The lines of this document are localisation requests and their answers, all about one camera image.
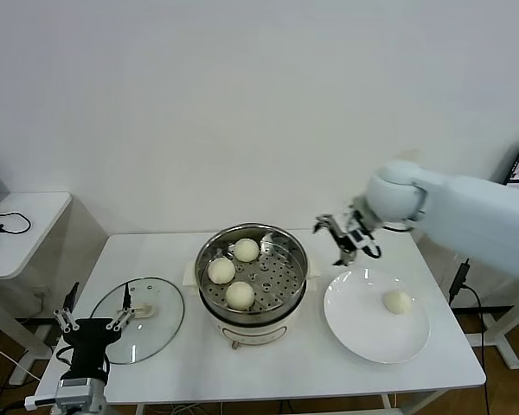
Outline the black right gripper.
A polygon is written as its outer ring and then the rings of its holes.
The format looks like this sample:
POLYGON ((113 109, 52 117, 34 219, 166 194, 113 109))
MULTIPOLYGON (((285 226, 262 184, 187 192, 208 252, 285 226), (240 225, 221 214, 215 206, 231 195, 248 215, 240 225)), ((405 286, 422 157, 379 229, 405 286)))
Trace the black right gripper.
POLYGON ((315 218, 313 233, 326 229, 338 233, 339 258, 334 265, 349 265, 356 259, 356 251, 363 249, 362 217, 355 207, 347 207, 336 216, 320 214, 315 218))

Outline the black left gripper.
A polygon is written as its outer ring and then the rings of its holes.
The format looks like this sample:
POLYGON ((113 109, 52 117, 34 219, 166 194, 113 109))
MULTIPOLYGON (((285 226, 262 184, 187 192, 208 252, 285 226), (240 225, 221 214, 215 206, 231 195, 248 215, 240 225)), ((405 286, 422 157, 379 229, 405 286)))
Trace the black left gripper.
POLYGON ((73 317, 76 293, 75 283, 65 296, 63 305, 54 310, 54 318, 63 332, 64 342, 73 350, 69 369, 63 377, 107 377, 106 348, 113 344, 113 331, 121 331, 133 316, 131 293, 125 284, 121 311, 113 318, 73 317))

